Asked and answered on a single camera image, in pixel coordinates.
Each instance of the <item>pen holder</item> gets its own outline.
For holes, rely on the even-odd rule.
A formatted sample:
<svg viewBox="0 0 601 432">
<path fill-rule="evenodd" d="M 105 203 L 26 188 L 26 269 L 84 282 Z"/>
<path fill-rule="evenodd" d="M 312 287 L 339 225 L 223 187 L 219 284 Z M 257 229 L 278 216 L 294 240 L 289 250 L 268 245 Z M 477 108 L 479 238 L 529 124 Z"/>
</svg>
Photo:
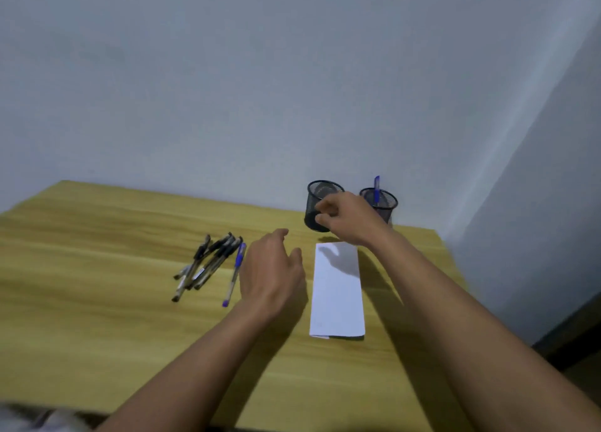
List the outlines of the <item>pen holder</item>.
<svg viewBox="0 0 601 432">
<path fill-rule="evenodd" d="M 363 198 L 372 206 L 382 219 L 388 223 L 390 216 L 393 214 L 393 209 L 398 205 L 397 198 L 392 193 L 388 193 L 386 190 L 380 189 L 380 200 L 378 204 L 374 203 L 374 188 L 364 188 L 359 192 Z"/>
<path fill-rule="evenodd" d="M 305 225 L 307 225 L 313 231 L 330 231 L 325 226 L 322 226 L 315 221 L 315 216 L 320 213 L 319 211 L 315 210 L 315 206 L 328 194 L 343 192 L 344 188 L 335 182 L 313 181 L 307 186 L 306 189 L 309 192 L 309 196 L 306 199 Z"/>
</svg>

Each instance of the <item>purple pen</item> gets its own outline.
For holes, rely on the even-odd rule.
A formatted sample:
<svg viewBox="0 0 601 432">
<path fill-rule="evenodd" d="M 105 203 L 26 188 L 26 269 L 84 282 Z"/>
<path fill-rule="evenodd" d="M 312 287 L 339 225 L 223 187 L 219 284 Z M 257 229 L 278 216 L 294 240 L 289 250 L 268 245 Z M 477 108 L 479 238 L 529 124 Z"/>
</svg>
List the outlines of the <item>purple pen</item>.
<svg viewBox="0 0 601 432">
<path fill-rule="evenodd" d="M 380 176 L 374 179 L 374 204 L 377 206 L 380 202 Z"/>
<path fill-rule="evenodd" d="M 225 300 L 221 304 L 222 307 L 229 306 L 229 300 L 231 299 L 231 294 L 234 291 L 234 285 L 236 284 L 236 279 L 238 277 L 238 271 L 240 270 L 240 266 L 242 265 L 242 260 L 244 259 L 244 252 L 246 251 L 246 244 L 240 244 L 238 248 L 238 254 L 236 255 L 236 263 L 234 264 L 234 275 L 231 278 L 231 282 L 229 283 L 229 291 L 227 292 L 227 296 Z"/>
</svg>

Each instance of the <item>skin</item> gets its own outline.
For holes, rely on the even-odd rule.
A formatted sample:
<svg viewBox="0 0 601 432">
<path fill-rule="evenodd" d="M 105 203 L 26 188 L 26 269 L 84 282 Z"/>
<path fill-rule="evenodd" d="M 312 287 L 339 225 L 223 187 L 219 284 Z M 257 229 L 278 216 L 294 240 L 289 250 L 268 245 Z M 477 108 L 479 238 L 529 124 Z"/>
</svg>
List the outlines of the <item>skin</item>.
<svg viewBox="0 0 601 432">
<path fill-rule="evenodd" d="M 598 431 L 601 411 L 578 388 L 349 192 L 322 200 L 316 220 L 370 249 L 411 311 L 451 387 L 480 431 Z M 261 332 L 304 289 L 300 249 L 287 229 L 252 243 L 242 300 L 212 330 L 137 391 L 101 432 L 201 430 Z"/>
</svg>

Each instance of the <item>wooden table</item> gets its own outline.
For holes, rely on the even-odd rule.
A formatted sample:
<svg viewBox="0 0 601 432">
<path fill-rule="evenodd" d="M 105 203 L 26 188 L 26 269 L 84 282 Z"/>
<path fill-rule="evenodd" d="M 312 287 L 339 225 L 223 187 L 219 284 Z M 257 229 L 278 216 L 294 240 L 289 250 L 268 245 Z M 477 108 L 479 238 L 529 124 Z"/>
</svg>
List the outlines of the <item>wooden table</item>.
<svg viewBox="0 0 601 432">
<path fill-rule="evenodd" d="M 287 248 L 303 250 L 310 298 L 315 244 L 327 239 L 299 212 L 64 181 L 2 214 L 0 398 L 115 410 L 227 313 L 232 260 L 170 301 L 171 276 L 204 235 L 251 242 L 280 227 L 290 229 Z M 396 229 L 463 285 L 434 231 Z M 382 268 L 363 250 L 360 260 L 365 339 L 309 337 L 310 304 L 300 320 L 291 309 L 241 367 L 215 424 L 470 429 Z"/>
</svg>

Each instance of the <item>person's left hand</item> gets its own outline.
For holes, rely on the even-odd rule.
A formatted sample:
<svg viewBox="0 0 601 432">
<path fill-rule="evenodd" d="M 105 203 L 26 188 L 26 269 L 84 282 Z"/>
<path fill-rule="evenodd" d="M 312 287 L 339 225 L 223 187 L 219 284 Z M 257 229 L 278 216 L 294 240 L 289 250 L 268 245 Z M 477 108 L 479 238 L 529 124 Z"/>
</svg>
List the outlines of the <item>person's left hand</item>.
<svg viewBox="0 0 601 432">
<path fill-rule="evenodd" d="M 300 248 L 286 254 L 287 229 L 276 229 L 248 247 L 240 268 L 242 300 L 257 305 L 270 318 L 278 315 L 305 284 Z"/>
</svg>

